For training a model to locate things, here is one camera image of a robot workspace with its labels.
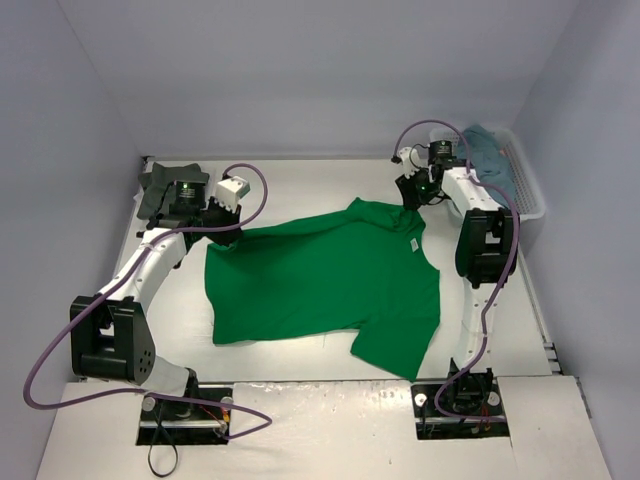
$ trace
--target green cloth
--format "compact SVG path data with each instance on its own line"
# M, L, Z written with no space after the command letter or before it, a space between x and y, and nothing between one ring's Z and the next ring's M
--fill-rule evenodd
M213 342L358 329L351 353L415 380L440 321L439 272L417 212L357 198L346 210L211 244L205 289Z

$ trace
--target green t-shirt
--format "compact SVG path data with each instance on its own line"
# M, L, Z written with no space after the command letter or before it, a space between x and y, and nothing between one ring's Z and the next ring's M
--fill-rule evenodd
M357 198L341 212L246 230L207 249L213 342L360 331L351 353L415 380L440 321L417 212Z

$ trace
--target dark gray cloth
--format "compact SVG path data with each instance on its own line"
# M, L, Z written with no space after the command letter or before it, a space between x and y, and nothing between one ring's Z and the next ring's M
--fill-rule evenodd
M138 181L144 190L137 217L148 220L156 212L169 213L169 204L176 196L175 182L209 181L209 174L200 170L200 165L192 163L186 167L165 167L154 163L151 173L141 173Z

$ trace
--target white plastic basket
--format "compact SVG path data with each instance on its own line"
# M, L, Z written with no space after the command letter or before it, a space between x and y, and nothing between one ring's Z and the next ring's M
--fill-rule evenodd
M520 221L542 218L546 210L544 199L518 138L507 128L488 128L487 130L495 136L511 162L516 184L515 201L520 213ZM458 135L448 128L434 128L429 138L432 142L449 140L453 143L454 150L458 146Z

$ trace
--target white table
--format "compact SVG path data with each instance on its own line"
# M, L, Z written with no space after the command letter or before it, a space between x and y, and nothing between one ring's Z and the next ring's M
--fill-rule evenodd
M254 226L344 209L356 196L400 201L393 183L398 171L387 160L255 163L271 195ZM200 164L219 176L230 162ZM253 193L243 201L245 214L262 192L247 177ZM443 378L460 328L462 283L453 266L458 229L444 206L423 215L423 249L441 271L442 319L420 377ZM138 245L135 232L143 226L132 218L119 264ZM157 351L194 368L202 382L234 382L235 402L264 411L274 423L226 446L179 447L172 480L610 479L575 380L551 374L522 259L498 299L492 347L511 437L427 442L416 438L409 383L351 356L354 332L214 346L203 286L205 251L205 242L196 244L152 303L148 322ZM108 388L102 382L70 383L63 398ZM121 395L59 411L38 480L154 478L148 447L135 446L140 402L140 396ZM234 413L232 432L255 422ZM157 468L172 459L169 447L154 450Z
M178 166L191 161L162 162ZM202 169L219 179L232 162L198 159ZM262 160L253 162L267 177L269 200L254 227L346 208L355 197L401 203L394 184L399 169L389 160ZM243 200L243 215L255 211L262 198L259 180L251 181ZM452 226L444 205L423 208L427 224L422 246L427 260L441 272L441 324L425 355L419 378L445 378L457 343L462 318L462 280L454 254L459 228ZM146 224L132 215L122 248L122 265L140 244L137 231ZM204 291L207 240L193 246L182 266L158 291L147 321L157 353L178 365L193 368L203 382L380 380L396 378L350 354L357 332L332 332L305 338L214 346L213 309ZM509 278L498 297L492 346L494 373L499 376L550 375L539 319L532 306L523 269Z

